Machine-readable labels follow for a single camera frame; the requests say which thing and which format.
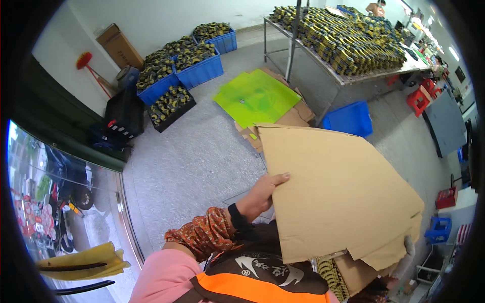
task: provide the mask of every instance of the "blue stool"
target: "blue stool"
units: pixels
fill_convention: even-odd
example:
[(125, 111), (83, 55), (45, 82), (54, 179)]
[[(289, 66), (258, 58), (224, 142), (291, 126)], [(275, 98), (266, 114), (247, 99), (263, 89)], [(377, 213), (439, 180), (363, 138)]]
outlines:
[(452, 230), (450, 218), (431, 217), (431, 229), (428, 229), (424, 236), (429, 239), (430, 244), (443, 243), (448, 241)]

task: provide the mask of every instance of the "woman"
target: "woman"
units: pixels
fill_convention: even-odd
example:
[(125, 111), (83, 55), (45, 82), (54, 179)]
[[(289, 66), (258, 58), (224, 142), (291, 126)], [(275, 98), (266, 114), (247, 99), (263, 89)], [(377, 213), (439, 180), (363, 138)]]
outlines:
[[(168, 230), (162, 250), (146, 259), (130, 302), (339, 302), (310, 262), (283, 264), (275, 220), (250, 224), (289, 178), (264, 175), (235, 204), (210, 207), (206, 216)], [(199, 263), (212, 253), (203, 272)]]

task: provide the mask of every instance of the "red broom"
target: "red broom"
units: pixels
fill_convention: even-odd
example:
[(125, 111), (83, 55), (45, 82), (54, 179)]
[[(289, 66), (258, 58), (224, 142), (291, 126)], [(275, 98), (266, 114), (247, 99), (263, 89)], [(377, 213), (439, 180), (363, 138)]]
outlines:
[(93, 72), (93, 69), (88, 65), (88, 63), (89, 63), (89, 61), (91, 60), (92, 57), (93, 57), (93, 55), (88, 51), (82, 53), (81, 56), (79, 56), (78, 60), (76, 61), (76, 67), (77, 67), (77, 69), (82, 69), (84, 67), (87, 67), (89, 69), (89, 71), (91, 72), (91, 74), (93, 75), (94, 79), (96, 79), (96, 82), (101, 86), (103, 91), (108, 95), (108, 98), (111, 99), (110, 94), (106, 91), (106, 89), (101, 84), (101, 82), (99, 82), (99, 80), (97, 79), (96, 75)]

